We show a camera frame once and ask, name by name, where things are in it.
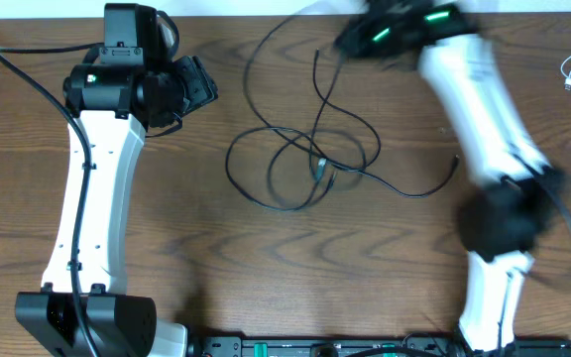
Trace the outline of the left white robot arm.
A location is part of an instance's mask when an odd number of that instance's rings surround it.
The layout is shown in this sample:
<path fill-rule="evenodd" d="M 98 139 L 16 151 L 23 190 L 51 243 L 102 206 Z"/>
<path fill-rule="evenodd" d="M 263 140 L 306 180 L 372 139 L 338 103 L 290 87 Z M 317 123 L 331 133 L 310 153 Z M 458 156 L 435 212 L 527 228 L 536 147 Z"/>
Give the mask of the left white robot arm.
<path fill-rule="evenodd" d="M 187 329 L 127 292 L 124 238 L 134 173 L 149 138 L 217 98 L 197 57 L 179 57 L 163 11 L 109 3 L 104 40 L 63 83 L 69 166 L 55 247 L 40 288 L 20 293 L 17 321 L 55 356 L 186 356 Z"/>

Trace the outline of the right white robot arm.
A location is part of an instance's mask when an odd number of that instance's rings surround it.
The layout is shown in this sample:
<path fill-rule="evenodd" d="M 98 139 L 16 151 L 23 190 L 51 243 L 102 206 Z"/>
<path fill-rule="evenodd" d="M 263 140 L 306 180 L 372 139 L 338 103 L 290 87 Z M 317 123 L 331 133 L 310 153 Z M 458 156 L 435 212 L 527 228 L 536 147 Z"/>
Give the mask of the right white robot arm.
<path fill-rule="evenodd" d="M 477 187 L 456 214 L 468 257 L 459 344 L 468 356 L 515 355 L 520 292 L 565 175 L 522 124 L 492 43 L 454 3 L 372 1 L 334 46 L 349 59 L 417 54 L 417 70 L 447 114 Z"/>

